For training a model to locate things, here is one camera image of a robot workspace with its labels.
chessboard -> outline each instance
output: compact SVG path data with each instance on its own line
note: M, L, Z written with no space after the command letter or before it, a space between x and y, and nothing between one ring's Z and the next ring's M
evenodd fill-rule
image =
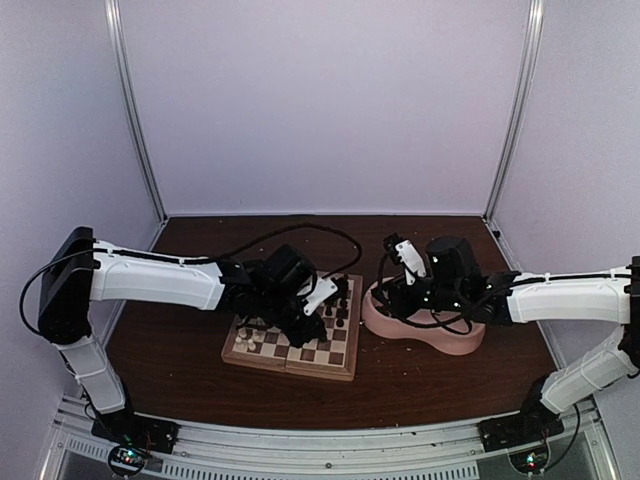
M262 370L353 380L363 280L358 275L343 275L343 278L348 281L348 290L317 310L327 329L326 342L314 339L302 348L294 348L280 329L268 327L261 319L252 319L249 326L240 327L242 321L236 317L222 349L222 360Z

white wall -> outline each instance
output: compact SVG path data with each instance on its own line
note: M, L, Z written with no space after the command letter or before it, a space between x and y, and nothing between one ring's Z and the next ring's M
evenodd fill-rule
M640 254L640 4L548 2L533 89L497 221L527 270L578 272ZM610 326L554 323L567 361ZM622 468L638 476L640 382L597 395Z
M70 377L20 323L20 289L78 225L146 247L156 222L104 3L0 0L0 45L0 477L29 479ZM99 330L108 314L96 312Z
M165 206L480 213L529 2L121 2Z

wooden table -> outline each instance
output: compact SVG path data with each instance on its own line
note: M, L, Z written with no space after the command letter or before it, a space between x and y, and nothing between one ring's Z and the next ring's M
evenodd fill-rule
M433 237L469 239L484 272L506 269L477 217L223 217L169 221L156 251L216 254L301 221L340 228L364 248L351 273L375 279L382 239L398 232L420 251ZM240 258L259 258L281 243L299 247L318 269L354 255L340 238L297 231ZM360 331L356 378L336 382L222 363L232 317L177 305L128 302L108 353L137 411L241 427L352 429L420 425L481 417L519 408L532 381L554 369L537 325L488 328L480 348L464 357L417 341L386 340Z

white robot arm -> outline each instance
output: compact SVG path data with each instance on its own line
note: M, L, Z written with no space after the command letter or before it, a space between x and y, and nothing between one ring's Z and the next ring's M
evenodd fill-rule
M326 338L316 310L342 286L340 280L319 278L313 264L289 245L249 262L229 256L184 258L96 241L86 227L76 229L38 273L43 273L40 312L38 330L32 330L60 351L88 394L97 417L94 434L133 447L151 438L154 450L161 452L172 450L177 425L135 415L126 387L93 335L90 302L140 300L235 313L247 320L260 317L301 347ZM24 294L36 277L23 291L23 320Z
M534 383L520 413L481 424L487 450L538 439L547 425L579 400L640 369L640 257L628 267L577 275L505 272L482 276L465 239L441 237L426 248L430 271L408 240L384 241L374 296L390 317L411 322L419 309L459 312L439 328L464 319L509 326L538 320L600 320L618 325L600 345L566 368ZM386 258L404 275L382 282Z

pink bowl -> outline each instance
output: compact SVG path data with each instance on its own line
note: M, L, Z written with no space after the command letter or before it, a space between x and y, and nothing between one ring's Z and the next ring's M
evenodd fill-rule
M455 333L447 332L443 328L415 328L395 318L383 315L376 310L376 307L380 306L380 303L371 295L371 290L375 288L376 285L377 282L367 290L364 300L362 301L362 320L367 328L376 335L384 338L414 338L428 343L448 355L467 355L476 350L482 343L485 331L485 326L482 324L472 323L472 329L469 335L456 335ZM455 315L455 313L443 313L438 318L442 321L453 318ZM409 320L422 324L436 322L433 316L426 310L419 311L409 317ZM449 327L461 332L466 332L468 329L463 320L452 323Z

